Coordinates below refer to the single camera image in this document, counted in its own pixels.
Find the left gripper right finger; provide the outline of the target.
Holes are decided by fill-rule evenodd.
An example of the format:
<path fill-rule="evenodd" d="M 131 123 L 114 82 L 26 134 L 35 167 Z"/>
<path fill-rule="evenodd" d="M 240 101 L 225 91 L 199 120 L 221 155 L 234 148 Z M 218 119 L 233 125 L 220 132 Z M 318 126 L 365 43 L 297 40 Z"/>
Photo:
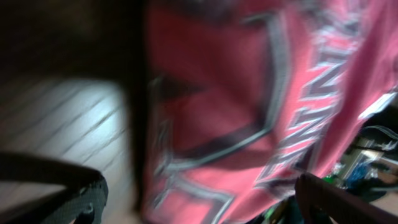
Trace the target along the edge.
<path fill-rule="evenodd" d="M 296 180 L 295 198 L 305 223 L 315 223 L 315 210 L 322 210 L 337 223 L 397 224 L 396 215 L 309 173 Z"/>

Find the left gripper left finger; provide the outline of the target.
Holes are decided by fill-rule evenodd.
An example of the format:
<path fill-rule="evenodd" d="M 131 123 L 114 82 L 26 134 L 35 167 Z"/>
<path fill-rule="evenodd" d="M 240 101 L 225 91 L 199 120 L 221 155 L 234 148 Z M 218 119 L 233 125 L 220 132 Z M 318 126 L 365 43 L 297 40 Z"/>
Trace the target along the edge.
<path fill-rule="evenodd" d="M 100 171 L 13 152 L 1 153 L 1 180 L 62 185 L 65 189 L 1 213 L 5 224 L 100 224 L 108 185 Z"/>

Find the red t-shirt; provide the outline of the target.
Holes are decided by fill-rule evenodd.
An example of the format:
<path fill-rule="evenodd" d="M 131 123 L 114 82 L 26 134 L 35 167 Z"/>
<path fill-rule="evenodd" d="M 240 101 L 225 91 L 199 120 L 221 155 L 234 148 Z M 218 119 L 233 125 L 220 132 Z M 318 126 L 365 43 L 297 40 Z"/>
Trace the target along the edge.
<path fill-rule="evenodd" d="M 397 2 L 151 1 L 144 223 L 246 223 L 397 88 Z"/>

